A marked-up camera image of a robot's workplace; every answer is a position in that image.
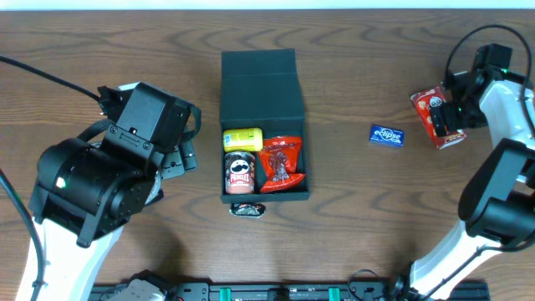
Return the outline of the red pringles can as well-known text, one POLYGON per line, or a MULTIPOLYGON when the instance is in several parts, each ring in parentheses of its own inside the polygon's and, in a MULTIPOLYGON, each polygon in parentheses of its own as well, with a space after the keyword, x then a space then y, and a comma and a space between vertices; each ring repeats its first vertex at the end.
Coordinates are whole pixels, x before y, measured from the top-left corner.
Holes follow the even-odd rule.
POLYGON ((225 154, 225 193, 253 194, 255 190, 255 157, 246 151, 225 154))

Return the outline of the red panda biscuit box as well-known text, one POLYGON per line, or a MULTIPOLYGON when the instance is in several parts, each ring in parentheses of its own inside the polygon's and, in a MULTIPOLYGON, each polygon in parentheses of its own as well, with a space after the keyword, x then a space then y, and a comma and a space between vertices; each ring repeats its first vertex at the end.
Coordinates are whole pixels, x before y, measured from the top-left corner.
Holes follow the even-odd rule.
POLYGON ((431 119, 431 108, 438 107, 446 102, 442 88, 439 86, 413 94, 410 97, 410 101, 437 149, 443 149, 450 145, 460 143, 466 138, 466 134, 462 130, 449 132, 446 136, 442 137, 436 134, 431 119))

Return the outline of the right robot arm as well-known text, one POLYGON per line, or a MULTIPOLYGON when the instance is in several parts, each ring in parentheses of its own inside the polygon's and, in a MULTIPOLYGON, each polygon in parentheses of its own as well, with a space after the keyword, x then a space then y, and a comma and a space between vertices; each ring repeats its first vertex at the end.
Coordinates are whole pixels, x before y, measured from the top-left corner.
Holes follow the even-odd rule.
POLYGON ((471 70, 448 72, 451 101, 431 103, 434 132, 487 127, 493 150, 464 188, 458 221, 439 244, 398 277, 395 300, 445 300, 489 258, 534 244, 534 92, 528 74, 510 71, 512 49, 491 43, 476 51, 471 70))

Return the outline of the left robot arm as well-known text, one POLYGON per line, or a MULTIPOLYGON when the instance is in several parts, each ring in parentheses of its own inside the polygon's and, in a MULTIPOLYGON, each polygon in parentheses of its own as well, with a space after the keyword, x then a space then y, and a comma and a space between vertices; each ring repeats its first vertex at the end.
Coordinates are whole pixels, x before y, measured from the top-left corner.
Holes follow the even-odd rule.
POLYGON ((201 123, 194 104, 151 84, 99 88, 103 119, 39 158, 29 201, 28 259, 19 300, 86 300, 132 216, 159 201, 173 161, 201 123))

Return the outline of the red hacks candy bag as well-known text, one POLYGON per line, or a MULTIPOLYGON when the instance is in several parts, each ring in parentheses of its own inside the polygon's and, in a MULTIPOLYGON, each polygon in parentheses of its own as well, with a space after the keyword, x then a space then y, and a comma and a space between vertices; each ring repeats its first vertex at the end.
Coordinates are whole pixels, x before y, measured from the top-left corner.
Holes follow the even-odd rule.
POLYGON ((297 172, 301 146, 300 136, 276 136, 263 141, 258 152, 267 177, 260 189, 262 194, 292 189, 304 180, 306 175, 297 172))

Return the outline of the blue eclipse mint tin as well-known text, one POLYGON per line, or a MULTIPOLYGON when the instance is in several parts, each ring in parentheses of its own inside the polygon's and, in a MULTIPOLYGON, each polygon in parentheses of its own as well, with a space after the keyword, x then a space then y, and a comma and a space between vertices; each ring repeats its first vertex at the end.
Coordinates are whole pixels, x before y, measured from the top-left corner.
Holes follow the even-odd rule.
POLYGON ((392 147, 402 147, 405 141, 405 132, 380 125, 372 125, 369 141, 392 147))

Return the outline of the small black candy wrapper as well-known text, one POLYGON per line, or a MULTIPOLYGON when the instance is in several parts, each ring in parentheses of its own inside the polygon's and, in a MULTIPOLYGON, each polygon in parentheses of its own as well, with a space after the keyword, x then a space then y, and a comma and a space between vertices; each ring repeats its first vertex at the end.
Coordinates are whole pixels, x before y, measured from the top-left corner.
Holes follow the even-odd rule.
POLYGON ((265 214, 266 207, 261 203, 233 203, 229 212, 235 217, 259 218, 265 214))

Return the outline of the dark green box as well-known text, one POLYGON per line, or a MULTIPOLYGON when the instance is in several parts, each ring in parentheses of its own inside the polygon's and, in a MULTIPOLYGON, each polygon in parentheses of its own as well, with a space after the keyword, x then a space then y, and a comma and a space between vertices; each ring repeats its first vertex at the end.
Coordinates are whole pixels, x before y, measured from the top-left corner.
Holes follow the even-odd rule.
POLYGON ((265 139, 299 136, 297 172, 308 171, 305 106, 295 50, 222 52, 221 131, 259 128, 265 139))

